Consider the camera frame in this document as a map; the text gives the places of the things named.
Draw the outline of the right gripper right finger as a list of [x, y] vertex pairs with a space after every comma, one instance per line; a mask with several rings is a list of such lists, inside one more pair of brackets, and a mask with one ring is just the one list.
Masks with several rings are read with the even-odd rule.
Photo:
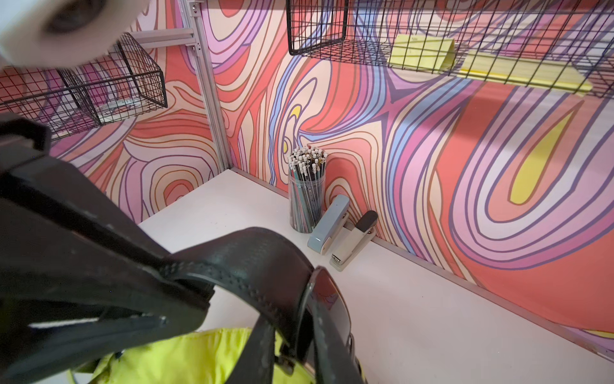
[[75, 166], [48, 127], [1, 116], [1, 301], [6, 331], [184, 334], [208, 306], [161, 276], [170, 254]]

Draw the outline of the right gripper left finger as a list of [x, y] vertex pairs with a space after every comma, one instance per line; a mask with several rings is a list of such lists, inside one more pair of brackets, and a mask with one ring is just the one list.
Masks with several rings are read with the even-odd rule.
[[66, 324], [20, 322], [1, 333], [1, 382], [38, 382], [109, 354], [190, 333], [205, 318], [176, 314]]

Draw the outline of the neon yellow trousers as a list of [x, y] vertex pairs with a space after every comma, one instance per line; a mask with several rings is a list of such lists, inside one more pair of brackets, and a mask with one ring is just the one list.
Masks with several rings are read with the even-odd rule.
[[252, 330], [218, 328], [103, 357], [90, 383], [225, 383]]

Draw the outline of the black leather belt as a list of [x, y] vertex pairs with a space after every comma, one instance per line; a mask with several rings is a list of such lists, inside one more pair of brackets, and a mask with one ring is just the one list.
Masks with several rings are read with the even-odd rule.
[[317, 383], [363, 383], [337, 284], [287, 238], [250, 227], [169, 256], [161, 274], [210, 298], [216, 286], [259, 313], [229, 383], [272, 383], [302, 367]]

